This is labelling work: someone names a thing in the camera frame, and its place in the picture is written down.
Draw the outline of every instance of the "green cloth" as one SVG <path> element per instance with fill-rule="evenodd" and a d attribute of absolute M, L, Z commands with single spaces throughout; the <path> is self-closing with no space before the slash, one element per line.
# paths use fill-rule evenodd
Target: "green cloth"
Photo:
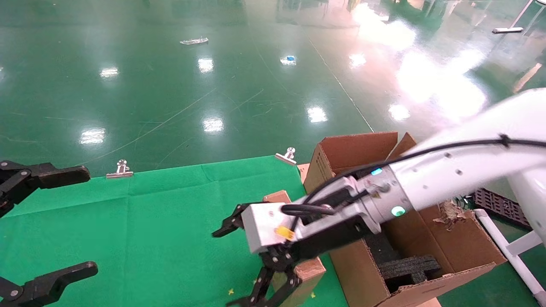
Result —
<path fill-rule="evenodd" d="M 99 273 L 54 306 L 223 306 L 251 293 L 261 262 L 242 230 L 211 233 L 237 204 L 279 190 L 305 193 L 298 170 L 274 157 L 39 190 L 0 219 L 0 276 L 22 285 L 95 261 Z M 327 272 L 305 306 L 347 306 L 329 256 L 321 259 Z"/>

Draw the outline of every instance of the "white pipe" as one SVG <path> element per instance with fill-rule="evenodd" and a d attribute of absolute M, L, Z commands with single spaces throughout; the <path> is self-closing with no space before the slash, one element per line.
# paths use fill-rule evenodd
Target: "white pipe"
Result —
<path fill-rule="evenodd" d="M 489 235 L 493 238 L 498 248 L 502 251 L 508 261 L 510 261 L 510 264 L 514 267 L 516 272 L 518 272 L 523 282 L 527 285 L 529 290 L 531 290 L 533 296 L 537 299 L 538 304 L 541 307 L 546 307 L 546 292 L 542 288 L 541 284 L 538 283 L 537 279 L 533 276 L 531 271 L 529 271 L 529 268 L 527 268 L 521 258 L 517 255 L 511 254 L 508 251 L 506 248 L 506 246 L 508 246 L 508 241 L 493 223 L 491 218 L 487 215 L 485 210 L 476 209 L 474 210 L 474 213 L 485 229 L 487 229 Z"/>
<path fill-rule="evenodd" d="M 513 241 L 512 243 L 506 246 L 506 249 L 511 254 L 517 256 L 523 252 L 530 250 L 531 248 L 542 244 L 542 239 L 538 236 L 535 231 L 532 231 L 523 237 Z"/>

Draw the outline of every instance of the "wooden block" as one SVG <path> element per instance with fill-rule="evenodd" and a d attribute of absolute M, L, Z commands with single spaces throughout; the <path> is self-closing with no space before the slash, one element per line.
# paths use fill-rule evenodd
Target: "wooden block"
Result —
<path fill-rule="evenodd" d="M 298 165 L 300 170 L 301 183 L 304 183 L 305 178 L 307 178 L 307 171 L 309 170 L 309 163 Z"/>
<path fill-rule="evenodd" d="M 440 305 L 437 298 L 433 298 L 424 302 L 423 304 L 418 305 L 417 307 L 442 307 L 442 305 Z"/>

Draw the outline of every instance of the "metal binder clip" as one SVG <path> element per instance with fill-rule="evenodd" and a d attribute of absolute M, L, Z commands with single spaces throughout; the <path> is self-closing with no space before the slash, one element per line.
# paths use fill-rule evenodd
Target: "metal binder clip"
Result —
<path fill-rule="evenodd" d="M 132 177 L 133 172 L 129 172 L 129 166 L 127 166 L 126 160 L 117 161 L 117 170 L 115 173 L 106 174 L 106 178 L 125 178 Z"/>
<path fill-rule="evenodd" d="M 275 158 L 281 160 L 282 162 L 288 163 L 290 165 L 296 165 L 296 161 L 294 161 L 294 153 L 296 152 L 296 148 L 289 147 L 286 150 L 286 154 L 282 155 L 280 153 L 275 154 Z"/>

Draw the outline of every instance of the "black cable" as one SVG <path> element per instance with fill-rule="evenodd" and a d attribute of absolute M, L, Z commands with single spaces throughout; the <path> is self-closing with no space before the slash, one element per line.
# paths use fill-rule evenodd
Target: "black cable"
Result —
<path fill-rule="evenodd" d="M 309 214 L 334 215 L 336 211 L 330 208 L 315 205 L 286 204 L 281 206 L 281 212 L 292 216 L 305 216 Z"/>
<path fill-rule="evenodd" d="M 324 183 L 319 185 L 316 189 L 314 189 L 311 193 L 309 193 L 302 203 L 306 204 L 306 205 L 315 205 L 317 202 L 310 203 L 309 201 L 315 195 L 317 195 L 320 191 L 322 191 L 325 187 L 327 187 L 328 185 L 332 184 L 333 182 L 335 182 L 337 180 L 340 180 L 343 177 L 352 176 L 352 175 L 356 174 L 357 172 L 362 172 L 362 171 L 365 171 L 365 170 L 369 170 L 371 172 L 371 171 L 373 171 L 375 169 L 385 167 L 385 166 L 387 166 L 389 164 L 393 164 L 393 163 L 405 161 L 405 160 L 408 160 L 408 159 L 411 159 L 411 158 L 415 158 L 415 157 L 418 157 L 418 156 L 426 155 L 426 154 L 429 154 L 429 153 L 434 152 L 434 151 L 445 150 L 445 149 L 450 149 L 450 148 L 455 148 L 455 147 L 478 146 L 478 145 L 503 145 L 506 148 L 509 148 L 510 145 L 523 145 L 523 146 L 533 146 L 533 147 L 546 148 L 546 142 L 536 141 L 536 140 L 511 139 L 506 134 L 501 134 L 500 138 L 498 138 L 498 139 L 462 141 L 462 142 L 439 145 L 439 146 L 435 146 L 435 147 L 432 147 L 432 148 L 417 151 L 417 152 L 414 152 L 414 153 L 410 153 L 408 155 L 405 155 L 405 156 L 402 156 L 402 157 L 399 157 L 399 158 L 396 158 L 396 159 L 393 159 L 393 160 L 390 160 L 390 161 L 366 164 L 364 166 L 356 167 L 354 169 L 351 169 L 351 170 L 348 170 L 348 171 L 343 172 L 341 174 L 338 174 L 337 176 L 328 179 L 327 181 L 325 181 Z M 367 191 L 362 191 L 361 193 L 355 195 L 354 197 L 351 197 L 348 200 L 347 204 L 350 204 L 351 201 L 352 202 L 356 201 L 358 199 L 357 197 L 361 198 L 361 197 L 365 196 L 366 194 L 368 194 Z M 296 217 L 294 219 L 294 221 L 292 222 L 290 230 L 292 230 L 292 231 L 295 230 L 295 228 L 296 228 L 296 226 L 298 224 L 298 221 L 299 221 L 299 217 Z"/>

